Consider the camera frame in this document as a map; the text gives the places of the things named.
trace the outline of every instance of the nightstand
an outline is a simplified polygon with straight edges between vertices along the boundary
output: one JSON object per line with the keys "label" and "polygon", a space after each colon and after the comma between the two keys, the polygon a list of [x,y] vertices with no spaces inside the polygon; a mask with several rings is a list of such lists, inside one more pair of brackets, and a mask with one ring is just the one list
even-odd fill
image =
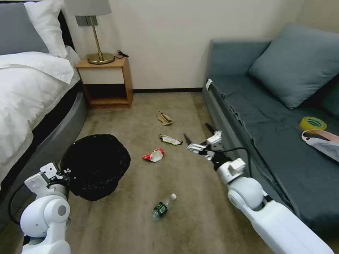
{"label": "nightstand", "polygon": [[115,58],[113,62],[102,65],[90,64],[84,58],[76,67],[91,108],[132,106],[133,87],[128,58]]}

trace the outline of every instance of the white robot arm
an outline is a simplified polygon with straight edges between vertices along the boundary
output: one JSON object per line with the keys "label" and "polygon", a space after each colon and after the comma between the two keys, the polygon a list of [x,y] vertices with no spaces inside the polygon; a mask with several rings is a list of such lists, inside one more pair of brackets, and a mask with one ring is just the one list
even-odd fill
{"label": "white robot arm", "polygon": [[25,234],[22,254],[70,254],[70,245],[65,241],[66,224],[70,205],[68,190],[58,181],[57,168],[49,163],[31,176],[25,185],[37,195],[23,212],[21,230]]}
{"label": "white robot arm", "polygon": [[222,152],[221,131],[207,139],[206,145],[193,144],[185,135],[188,149],[213,162],[222,182],[228,187],[231,203],[250,220],[254,230],[277,254],[333,254],[332,249],[284,205],[275,202],[253,178],[243,176],[245,163],[232,161]]}

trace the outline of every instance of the sofa seat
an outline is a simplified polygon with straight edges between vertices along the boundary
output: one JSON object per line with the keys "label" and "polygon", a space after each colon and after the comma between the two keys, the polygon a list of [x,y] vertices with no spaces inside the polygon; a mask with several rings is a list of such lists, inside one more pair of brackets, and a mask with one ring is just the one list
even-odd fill
{"label": "sofa seat", "polygon": [[315,107],[287,109],[247,74],[208,78],[213,81],[210,91],[218,98],[220,107],[232,112],[230,123],[241,124],[239,140],[251,140],[294,213],[319,235],[337,231],[339,163],[301,139],[299,122],[305,116],[314,116],[327,123],[328,131],[339,135],[339,121]]}

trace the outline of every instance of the carpet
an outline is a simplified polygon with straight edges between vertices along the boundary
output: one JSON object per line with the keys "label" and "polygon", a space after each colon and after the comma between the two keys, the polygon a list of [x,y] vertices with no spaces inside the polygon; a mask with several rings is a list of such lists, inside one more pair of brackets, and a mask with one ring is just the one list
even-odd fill
{"label": "carpet", "polygon": [[[157,112],[173,124],[163,126]],[[70,193],[66,233],[72,254],[92,253],[272,253],[250,222],[227,198],[227,189],[203,156],[186,144],[159,140],[165,134],[200,143],[212,123],[200,92],[135,94],[131,109],[91,110],[78,138],[108,133],[127,148],[131,165],[109,196],[90,202]],[[141,157],[163,148],[161,161]],[[152,209],[163,198],[178,198],[160,221]],[[20,253],[22,236],[11,224],[0,234],[0,253]]]}

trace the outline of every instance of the tape roll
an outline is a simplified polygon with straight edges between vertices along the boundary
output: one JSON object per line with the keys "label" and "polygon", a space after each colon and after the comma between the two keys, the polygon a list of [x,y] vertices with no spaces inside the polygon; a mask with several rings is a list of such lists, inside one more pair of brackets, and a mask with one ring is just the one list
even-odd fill
{"label": "tape roll", "polygon": [[327,124],[323,120],[312,116],[304,117],[299,123],[299,126],[302,128],[303,131],[308,131],[312,129],[325,130],[327,128]]}

